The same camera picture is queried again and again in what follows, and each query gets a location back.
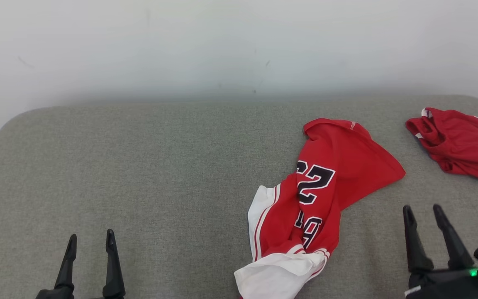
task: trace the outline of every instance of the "folded red cloth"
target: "folded red cloth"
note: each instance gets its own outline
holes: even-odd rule
[[[478,117],[425,108],[405,125],[444,172],[478,178]]]

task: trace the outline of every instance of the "red garment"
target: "red garment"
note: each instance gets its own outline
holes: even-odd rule
[[[248,211],[254,262],[235,272],[245,298],[294,298],[337,247],[341,210],[405,175],[356,122],[316,119],[304,132],[296,172],[260,186]]]
[[[478,178],[478,117],[425,108],[405,125],[444,172]]]

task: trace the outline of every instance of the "basketball jersey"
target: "basketball jersey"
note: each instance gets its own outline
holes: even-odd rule
[[[316,119],[304,132],[296,171],[260,186],[248,211],[252,263],[234,274],[245,299],[294,298],[337,247],[341,210],[405,174],[358,123]]]

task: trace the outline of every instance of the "gray fabric surface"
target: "gray fabric surface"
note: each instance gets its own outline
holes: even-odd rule
[[[478,100],[463,96],[22,114],[0,131],[0,298],[52,288],[72,233],[74,294],[99,296],[108,228],[128,299],[237,298],[233,272],[251,261],[246,213],[256,189],[295,170],[302,126],[318,117],[359,122],[407,175],[343,211],[337,250],[298,298],[403,298],[405,204],[436,266],[447,255],[433,203],[470,252],[478,247],[478,180],[443,173],[404,127],[426,106],[478,116]]]

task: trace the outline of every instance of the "white wall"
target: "white wall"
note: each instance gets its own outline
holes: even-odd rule
[[[0,0],[0,127],[114,92],[478,96],[478,0]]]

